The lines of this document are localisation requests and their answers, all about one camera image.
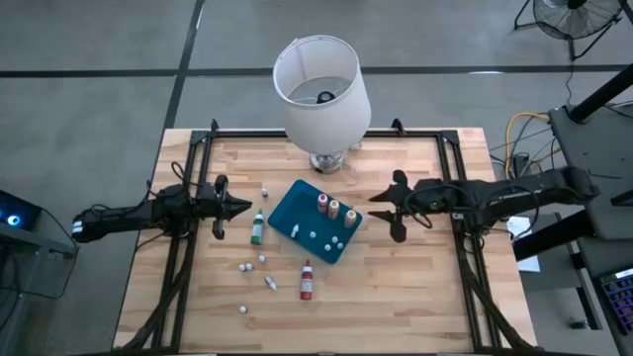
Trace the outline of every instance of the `small bottle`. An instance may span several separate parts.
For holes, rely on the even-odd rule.
[[[336,217],[338,216],[338,210],[340,209],[340,205],[338,204],[338,201],[331,201],[329,202],[329,209],[327,211],[327,215],[329,216],[330,219],[335,220]]]
[[[325,212],[327,212],[327,195],[320,194],[318,196],[316,207],[318,208],[318,212],[321,214],[325,214]]]
[[[260,245],[264,234],[264,213],[259,210],[253,221],[253,233],[250,236],[250,244]]]
[[[310,260],[306,260],[304,272],[301,274],[301,300],[310,301],[313,298],[313,267]]]
[[[345,227],[350,228],[354,226],[355,223],[356,223],[356,212],[354,212],[353,210],[347,211],[347,214],[345,214]]]

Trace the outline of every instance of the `red bottle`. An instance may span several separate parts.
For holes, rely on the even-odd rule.
[[[309,301],[313,298],[313,267],[310,260],[306,260],[304,272],[301,274],[301,300]]]

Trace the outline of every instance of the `green bottle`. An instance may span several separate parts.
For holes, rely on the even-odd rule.
[[[261,244],[261,239],[264,236],[264,213],[259,210],[253,221],[253,234],[250,236],[250,244]]]

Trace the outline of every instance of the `fan guard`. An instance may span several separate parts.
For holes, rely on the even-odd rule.
[[[547,35],[578,40],[600,32],[622,11],[618,0],[534,0],[534,19]]]

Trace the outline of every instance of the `blue light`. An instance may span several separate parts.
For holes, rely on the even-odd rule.
[[[9,223],[9,225],[11,225],[11,226],[15,226],[18,223],[20,223],[20,217],[18,217],[18,216],[10,216],[9,218],[7,218],[7,223]]]

